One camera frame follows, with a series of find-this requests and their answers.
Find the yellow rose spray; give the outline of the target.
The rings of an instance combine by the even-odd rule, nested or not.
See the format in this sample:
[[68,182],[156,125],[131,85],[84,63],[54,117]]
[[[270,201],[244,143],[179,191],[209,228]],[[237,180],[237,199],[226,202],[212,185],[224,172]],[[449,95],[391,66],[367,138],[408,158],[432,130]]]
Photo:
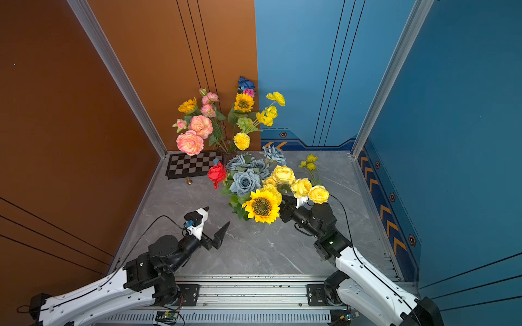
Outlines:
[[330,192],[324,186],[312,186],[308,178],[297,179],[294,171],[287,166],[276,166],[262,184],[264,187],[275,186],[281,195],[291,195],[296,199],[308,196],[314,204],[325,204],[330,199]]

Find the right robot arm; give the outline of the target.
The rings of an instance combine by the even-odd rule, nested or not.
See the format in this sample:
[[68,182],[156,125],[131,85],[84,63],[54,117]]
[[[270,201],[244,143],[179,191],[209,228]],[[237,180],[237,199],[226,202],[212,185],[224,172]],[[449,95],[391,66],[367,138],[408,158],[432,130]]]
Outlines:
[[418,299],[372,265],[352,241],[337,229],[330,205],[299,205],[284,195],[283,222],[293,221],[316,238],[314,247],[337,271],[325,281],[326,297],[333,304],[354,307],[375,325],[443,325],[439,307],[428,297]]

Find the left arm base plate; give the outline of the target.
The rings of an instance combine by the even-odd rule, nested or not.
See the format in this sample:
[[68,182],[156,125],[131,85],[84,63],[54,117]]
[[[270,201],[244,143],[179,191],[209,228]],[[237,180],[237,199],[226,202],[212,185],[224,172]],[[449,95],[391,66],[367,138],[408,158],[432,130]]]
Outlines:
[[194,307],[197,305],[200,289],[199,284],[177,284],[170,288],[156,286],[154,303],[156,306]]

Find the yellow poppy spray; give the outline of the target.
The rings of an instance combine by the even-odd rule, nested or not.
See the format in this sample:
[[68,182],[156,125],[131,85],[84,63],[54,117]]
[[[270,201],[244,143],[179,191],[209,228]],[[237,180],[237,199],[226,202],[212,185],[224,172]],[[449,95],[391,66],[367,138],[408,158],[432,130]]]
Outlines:
[[319,177],[318,167],[316,162],[318,161],[318,157],[310,154],[306,157],[305,160],[301,161],[299,164],[299,168],[304,169],[308,172],[310,176],[310,181],[312,186],[321,186],[322,182]]

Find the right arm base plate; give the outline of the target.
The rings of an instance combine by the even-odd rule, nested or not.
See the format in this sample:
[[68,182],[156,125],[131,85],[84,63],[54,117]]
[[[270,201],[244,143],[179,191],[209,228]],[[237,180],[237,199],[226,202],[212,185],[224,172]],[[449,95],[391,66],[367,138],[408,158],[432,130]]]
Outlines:
[[325,284],[308,284],[307,302],[309,306],[314,307],[338,307],[345,306],[340,298],[333,292],[330,287]]

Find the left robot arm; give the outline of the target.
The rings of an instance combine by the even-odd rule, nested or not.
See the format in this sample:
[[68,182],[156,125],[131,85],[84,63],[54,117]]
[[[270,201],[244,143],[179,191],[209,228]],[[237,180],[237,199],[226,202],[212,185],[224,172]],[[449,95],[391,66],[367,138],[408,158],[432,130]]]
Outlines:
[[220,248],[228,227],[223,225],[213,237],[162,236],[147,252],[98,281],[59,296],[33,296],[28,313],[35,325],[93,325],[132,308],[175,303],[180,295],[176,271],[197,249]]

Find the large yellow sunflower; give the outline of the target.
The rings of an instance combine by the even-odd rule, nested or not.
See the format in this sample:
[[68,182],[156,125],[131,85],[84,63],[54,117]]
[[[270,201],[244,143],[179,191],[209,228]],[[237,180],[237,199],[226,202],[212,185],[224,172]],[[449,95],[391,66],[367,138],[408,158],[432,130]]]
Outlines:
[[282,195],[275,186],[267,185],[251,192],[250,199],[242,204],[247,218],[257,223],[272,224],[280,217]]

